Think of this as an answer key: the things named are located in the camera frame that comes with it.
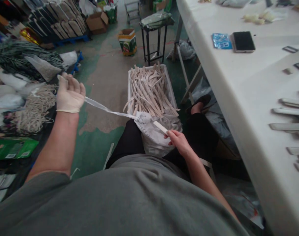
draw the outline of black shoe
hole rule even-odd
[[[198,100],[196,100],[196,102],[192,106],[190,106],[188,109],[185,110],[186,113],[189,114],[189,115],[191,115],[191,109],[192,109],[192,107],[194,105],[196,105],[197,103],[199,103],[199,102],[203,103],[203,105],[204,105],[203,109],[206,108],[206,105],[211,101],[211,99],[212,99],[212,96],[209,95],[209,94],[201,96]]]

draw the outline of black phone screen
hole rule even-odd
[[[254,51],[255,46],[250,31],[234,32],[234,41],[237,51]]]

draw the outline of rope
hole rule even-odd
[[[20,134],[36,134],[41,131],[43,123],[52,123],[53,119],[45,117],[48,109],[55,105],[55,85],[45,85],[33,90],[27,97],[25,109],[14,113],[13,122]]]
[[[57,52],[49,52],[38,45],[26,41],[7,40],[0,43],[0,66],[4,73],[21,74],[32,80],[44,82],[37,69],[25,59],[25,56],[38,56],[52,66],[62,70],[62,58]]]

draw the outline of blue pallet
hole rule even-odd
[[[75,63],[75,67],[73,68],[73,70],[71,71],[71,73],[70,74],[73,74],[74,73],[74,71],[79,71],[79,68],[77,67],[77,65],[78,65],[78,62],[79,61],[81,61],[81,60],[83,60],[84,59],[84,57],[83,57],[83,55],[82,55],[82,52],[80,51],[79,52],[79,55],[78,55],[78,57],[77,57],[77,62]]]
[[[89,38],[88,38],[88,35],[82,35],[82,36],[79,36],[79,37],[75,37],[75,38],[69,38],[69,39],[63,39],[59,42],[56,42],[56,43],[53,43],[54,47],[56,48],[57,46],[64,46],[63,43],[72,43],[72,44],[75,44],[76,43],[76,40],[79,40],[79,39],[83,39],[84,42],[88,42],[89,41]]]

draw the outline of blue packet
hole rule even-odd
[[[232,49],[228,34],[214,33],[213,42],[214,47],[217,49]]]

